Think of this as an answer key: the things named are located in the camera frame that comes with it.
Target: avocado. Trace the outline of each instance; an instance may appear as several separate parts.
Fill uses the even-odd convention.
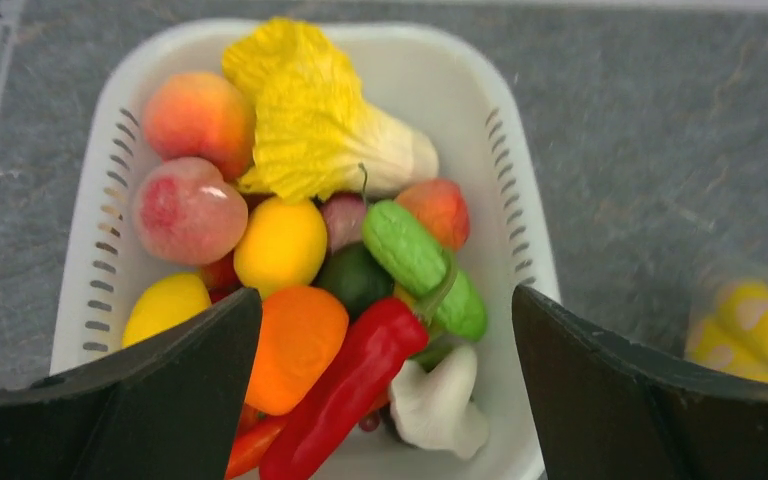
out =
[[[334,252],[322,266],[313,286],[337,297],[354,323],[373,303],[393,295],[393,277],[378,265],[362,242]]]

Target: yellow object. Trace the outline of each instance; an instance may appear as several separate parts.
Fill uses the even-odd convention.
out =
[[[273,18],[228,47],[225,76],[255,99],[254,167],[242,193],[297,202],[338,190],[394,196],[434,178],[439,160],[429,138],[367,103],[349,57],[317,27]]]
[[[234,271],[261,298],[313,281],[328,247],[322,214],[310,200],[271,197],[254,209],[234,250]]]
[[[685,355],[709,368],[768,382],[768,286],[744,280],[720,289],[714,314],[688,337]]]
[[[122,348],[186,322],[210,306],[210,295],[195,273],[177,273],[148,287],[137,300],[122,335]]]
[[[405,287],[399,285],[398,283],[393,286],[393,296],[405,302],[405,305],[411,308],[413,308],[413,304],[416,303],[416,299],[413,298],[413,296],[408,293],[407,290],[405,290]]]

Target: orange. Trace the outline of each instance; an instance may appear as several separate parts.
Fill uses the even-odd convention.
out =
[[[289,413],[337,356],[348,327],[346,309],[321,288],[291,286],[266,298],[246,404]]]

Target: basket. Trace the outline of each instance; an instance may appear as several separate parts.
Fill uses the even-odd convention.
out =
[[[120,348],[130,310],[162,276],[179,270],[142,249],[129,221],[132,192],[160,158],[140,135],[151,93],[171,74],[220,72],[222,51],[258,24],[202,20],[140,45],[114,70],[99,97],[84,159],[54,333],[51,373]],[[441,31],[409,24],[326,25],[352,59],[366,98],[426,132],[441,175],[461,185],[472,233],[458,254],[488,309],[478,343],[475,399],[491,438],[470,462],[353,432],[317,480],[534,480],[543,460],[519,367],[511,294],[524,282],[558,300],[540,195],[516,102],[479,52]],[[241,478],[257,478],[250,473]]]

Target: gray marble surface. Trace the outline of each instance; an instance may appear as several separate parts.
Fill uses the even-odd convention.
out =
[[[410,20],[462,36],[510,82],[565,302],[675,352],[691,263],[768,261],[768,16],[528,6],[31,0],[0,116],[0,386],[45,375],[96,97],[175,23]]]

